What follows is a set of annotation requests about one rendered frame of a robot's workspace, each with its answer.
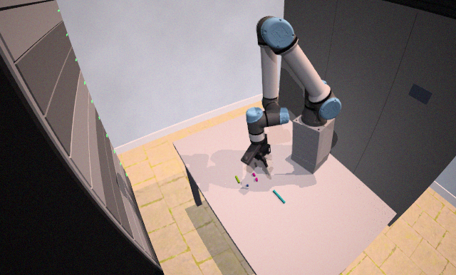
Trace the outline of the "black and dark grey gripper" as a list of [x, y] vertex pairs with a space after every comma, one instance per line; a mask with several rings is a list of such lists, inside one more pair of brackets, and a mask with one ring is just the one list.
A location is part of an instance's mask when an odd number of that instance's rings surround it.
[[[254, 145], [261, 145], [261, 148], [260, 150], [258, 151], [258, 153], [256, 154], [256, 156], [254, 157], [255, 159], [257, 160], [261, 160], [261, 165], [264, 167], [264, 170], [266, 171], [266, 173], [271, 176], [271, 173], [270, 173], [270, 170], [269, 168], [271, 167], [272, 165], [272, 161], [271, 160], [267, 160], [264, 156], [265, 155], [268, 155], [270, 152], [271, 152], [271, 147], [270, 147], [270, 144], [268, 144], [267, 142], [267, 134], [265, 134], [265, 138], [264, 140], [260, 141], [260, 142], [253, 142], [250, 140], [250, 142]], [[270, 149], [270, 151], [269, 151]], [[265, 152], [266, 151], [266, 152]], [[269, 167], [268, 167], [269, 166]]]

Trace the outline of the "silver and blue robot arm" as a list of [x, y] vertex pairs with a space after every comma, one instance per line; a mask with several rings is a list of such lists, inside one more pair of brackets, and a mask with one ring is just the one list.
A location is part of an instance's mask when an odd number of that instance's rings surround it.
[[256, 28], [261, 49], [261, 103], [265, 111], [259, 107], [246, 111], [249, 139], [260, 142], [265, 138], [264, 128], [289, 122], [287, 108], [280, 108], [278, 104], [277, 55], [286, 61], [305, 87], [305, 106], [301, 121], [306, 125], [319, 127], [325, 125], [327, 120], [335, 118], [340, 113], [341, 102], [326, 85], [326, 81], [321, 80], [300, 49], [290, 23], [279, 17], [265, 16], [258, 21]]

